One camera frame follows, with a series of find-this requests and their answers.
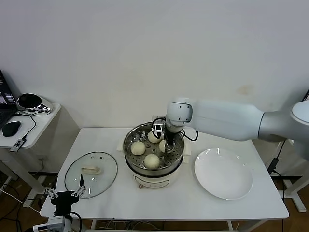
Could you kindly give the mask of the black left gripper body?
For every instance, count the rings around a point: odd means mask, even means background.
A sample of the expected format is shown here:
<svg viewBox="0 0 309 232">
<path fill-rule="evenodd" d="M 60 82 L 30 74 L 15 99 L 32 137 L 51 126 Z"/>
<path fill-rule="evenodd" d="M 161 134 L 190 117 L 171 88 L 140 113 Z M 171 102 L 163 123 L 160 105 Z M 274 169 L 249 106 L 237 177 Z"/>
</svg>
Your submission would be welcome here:
<svg viewBox="0 0 309 232">
<path fill-rule="evenodd" d="M 51 198 L 51 203 L 54 205 L 54 216 L 65 216 L 71 214 L 71 207 L 79 201 L 79 196 L 74 191 L 58 192 Z"/>
</svg>

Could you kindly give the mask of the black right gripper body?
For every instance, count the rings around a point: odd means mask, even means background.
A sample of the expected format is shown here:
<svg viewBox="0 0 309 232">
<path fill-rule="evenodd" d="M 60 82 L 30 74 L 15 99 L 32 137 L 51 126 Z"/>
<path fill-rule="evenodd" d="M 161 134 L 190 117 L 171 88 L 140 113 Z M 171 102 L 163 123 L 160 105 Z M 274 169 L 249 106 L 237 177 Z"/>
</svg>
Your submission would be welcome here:
<svg viewBox="0 0 309 232">
<path fill-rule="evenodd" d="M 167 145 L 174 145 L 174 137 L 180 132 L 180 127 L 178 126 L 165 126 L 165 139 Z"/>
</svg>

